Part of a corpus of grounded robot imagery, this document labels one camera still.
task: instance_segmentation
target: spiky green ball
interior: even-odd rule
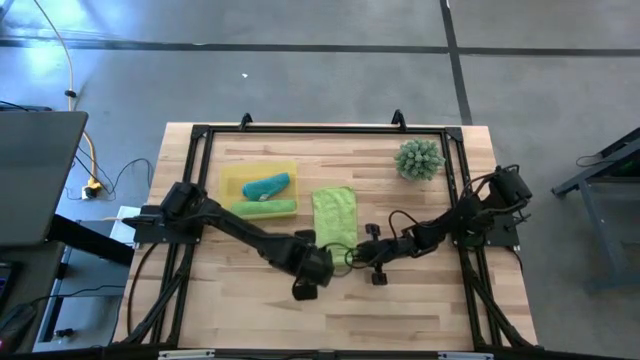
[[[396,169],[408,180],[431,180],[445,159],[435,141],[413,139],[400,145]]]

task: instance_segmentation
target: gray floor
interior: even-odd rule
[[[444,46],[437,0],[42,1],[66,37],[189,43]],[[631,0],[452,0],[461,46],[638,48]],[[16,0],[5,37],[51,36],[31,1]],[[98,160],[115,176],[129,160],[156,160],[169,121],[460,124],[448,55],[73,50],[78,109],[90,114]],[[637,358],[640,289],[589,295],[602,271],[578,194],[549,189],[640,124],[640,58],[463,56],[473,123],[488,125],[498,161],[519,163],[534,191],[520,229],[527,291],[540,344]],[[65,109],[59,47],[2,48],[0,99]],[[148,193],[142,164],[111,202],[64,199],[62,215],[114,216]],[[87,176],[72,169],[78,196]]]

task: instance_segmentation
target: yellow tray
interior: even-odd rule
[[[243,215],[243,219],[271,219],[298,213],[298,167],[295,161],[228,165],[220,171],[218,199],[223,208],[229,210],[237,202],[249,201],[242,195],[244,184],[266,179],[278,174],[289,174],[289,185],[269,200],[294,200],[296,210],[291,212]]]

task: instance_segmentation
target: wooden tabletop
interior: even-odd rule
[[[149,203],[159,204],[180,181],[191,123],[167,124]],[[471,177],[496,165],[489,129],[462,127]],[[417,136],[436,140],[435,136]],[[295,160],[298,165],[299,210],[288,219],[259,220],[266,231],[293,233],[313,228],[311,193],[327,186],[354,188],[358,235],[364,224],[380,225],[383,237],[395,209],[419,220],[432,219],[449,206],[444,170],[430,182],[408,182],[397,175],[393,155],[407,135],[373,134],[216,134],[207,178],[209,196],[217,197],[218,171],[227,164]],[[457,159],[455,148],[452,157]],[[196,158],[200,164],[201,154]],[[457,184],[459,164],[454,161]],[[194,169],[194,182],[198,165]],[[398,216],[396,228],[410,225]],[[134,327],[158,296],[168,246],[159,245],[144,265],[135,289]],[[136,251],[125,294],[146,248]],[[525,339],[536,343],[522,274],[514,255],[488,248],[487,261],[496,302]],[[319,288],[317,300],[297,302],[293,278],[272,269],[255,250],[222,232],[207,228],[196,248],[180,336],[180,347],[471,350],[471,332],[457,251],[450,241],[419,259],[385,265],[389,285],[373,286],[370,271],[354,270]],[[126,336],[122,302],[114,341]],[[173,302],[165,318],[169,332]],[[489,339],[483,306],[483,335]]]

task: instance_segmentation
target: green cloth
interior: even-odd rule
[[[295,210],[295,200],[242,201],[231,205],[231,212],[238,216],[284,213]]]
[[[329,245],[335,266],[345,266],[346,248],[358,244],[358,213],[356,194],[348,186],[325,188],[313,192],[313,224],[316,231],[316,245]]]

